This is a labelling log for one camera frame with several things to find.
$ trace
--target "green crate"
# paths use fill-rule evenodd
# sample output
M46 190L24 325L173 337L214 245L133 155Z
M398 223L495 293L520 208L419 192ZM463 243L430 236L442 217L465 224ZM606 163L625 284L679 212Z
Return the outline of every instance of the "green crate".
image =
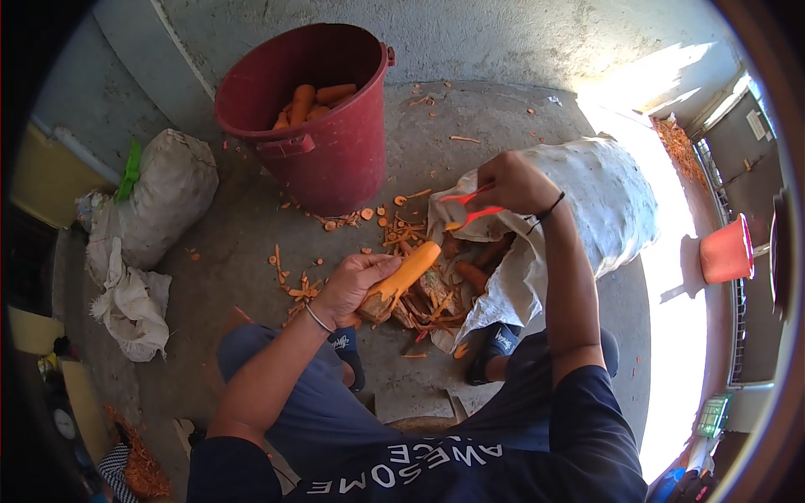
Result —
M696 434L715 438L721 432L721 424L727 419L729 399L732 393L718 393L708 399L699 412L696 421Z

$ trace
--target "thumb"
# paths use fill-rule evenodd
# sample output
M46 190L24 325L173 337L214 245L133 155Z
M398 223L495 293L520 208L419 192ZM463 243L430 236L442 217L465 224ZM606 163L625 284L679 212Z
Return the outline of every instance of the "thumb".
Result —
M467 208L468 212L480 212L482 209L488 208L489 206L500 206L497 202L497 191L497 188L493 188L488 191L478 192L475 197L467 201L464 207Z
M402 263L402 257L392 257L382 262L378 262L368 269L362 270L358 273L358 275L361 277L362 283L367 286L371 286L376 282L391 276L397 269L399 269L400 264Z

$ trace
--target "vegetable peeler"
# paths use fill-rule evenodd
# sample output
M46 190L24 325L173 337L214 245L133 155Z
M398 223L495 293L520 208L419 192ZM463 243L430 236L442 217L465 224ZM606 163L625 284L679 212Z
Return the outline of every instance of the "vegetable peeler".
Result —
M443 209L442 216L445 220L444 230L458 230L463 229L467 224L479 216L493 215L503 211L500 206L490 206L484 208L479 212L468 212L465 205L467 201L471 200L478 193L488 191L494 187L494 183L489 183L479 188L471 194L462 194L460 196L445 196L439 199Z

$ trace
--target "red bucket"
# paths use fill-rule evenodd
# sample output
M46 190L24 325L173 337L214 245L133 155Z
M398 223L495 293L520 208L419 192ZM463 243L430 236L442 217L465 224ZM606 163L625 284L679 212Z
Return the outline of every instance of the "red bucket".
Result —
M699 244L702 274L707 284L754 278L752 240L746 216L702 238Z
M383 76L392 65L394 50L363 28L296 28L260 44L227 72L215 96L215 118L248 142L306 209L345 215L369 202L386 177ZM322 117L272 131L302 84L355 84L358 92Z

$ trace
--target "knee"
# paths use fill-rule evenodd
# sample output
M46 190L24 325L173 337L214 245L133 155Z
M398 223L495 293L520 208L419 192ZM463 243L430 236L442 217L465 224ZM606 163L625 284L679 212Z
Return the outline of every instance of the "knee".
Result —
M621 352L617 348L615 336L606 328L601 329L601 351L604 353L604 363L610 377L617 374L617 363L621 357Z
M275 330L258 324L244 324L227 332L216 351L218 369L224 382L228 382L251 357L266 347L276 334Z

